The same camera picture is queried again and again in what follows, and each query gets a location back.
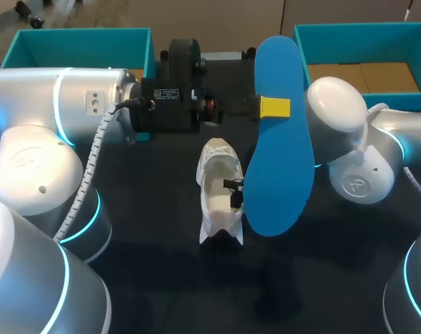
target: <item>blue insole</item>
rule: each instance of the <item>blue insole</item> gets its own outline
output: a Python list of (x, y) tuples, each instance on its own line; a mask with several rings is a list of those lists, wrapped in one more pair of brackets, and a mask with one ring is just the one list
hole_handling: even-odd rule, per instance
[(262, 118), (257, 147), (244, 178), (244, 208), (254, 231), (271, 237), (300, 216), (314, 181), (306, 121), (303, 66), (289, 38), (265, 40), (255, 57), (255, 93), (290, 100), (289, 118)]

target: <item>label sticker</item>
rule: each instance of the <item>label sticker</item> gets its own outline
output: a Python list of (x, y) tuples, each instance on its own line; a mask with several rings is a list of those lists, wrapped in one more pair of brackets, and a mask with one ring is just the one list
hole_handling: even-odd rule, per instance
[(179, 89), (155, 89), (154, 99), (155, 100), (177, 100), (180, 96)]
[(291, 100), (275, 99), (261, 96), (260, 118), (279, 117), (289, 118), (291, 116)]

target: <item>black clip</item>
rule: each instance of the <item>black clip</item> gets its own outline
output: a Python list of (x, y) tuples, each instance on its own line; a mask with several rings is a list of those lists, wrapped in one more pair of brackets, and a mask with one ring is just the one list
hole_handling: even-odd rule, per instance
[(243, 180), (224, 180), (223, 187), (229, 189), (232, 192), (230, 196), (230, 207), (233, 209), (239, 209), (244, 202), (243, 189), (244, 181)]

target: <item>white sneaker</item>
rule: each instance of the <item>white sneaker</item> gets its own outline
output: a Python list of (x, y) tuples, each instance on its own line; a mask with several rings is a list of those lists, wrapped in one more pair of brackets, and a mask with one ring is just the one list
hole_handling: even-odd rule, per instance
[(213, 237), (219, 230), (226, 230), (243, 244), (239, 209), (230, 207), (232, 192), (223, 187), (224, 180), (242, 180), (243, 171), (237, 153), (222, 138), (210, 139), (202, 149), (196, 170), (196, 181), (201, 186), (202, 225), (199, 243)]

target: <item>teal bin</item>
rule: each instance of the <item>teal bin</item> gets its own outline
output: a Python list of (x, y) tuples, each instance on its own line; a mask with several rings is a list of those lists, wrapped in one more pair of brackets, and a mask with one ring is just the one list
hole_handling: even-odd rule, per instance
[(312, 83), (308, 64), (407, 62), (420, 93), (363, 94), (371, 107), (421, 111), (421, 23), (302, 24), (294, 41), (303, 60), (305, 89)]
[(1, 64), (12, 67), (127, 68), (154, 78), (156, 56), (149, 28), (20, 30)]

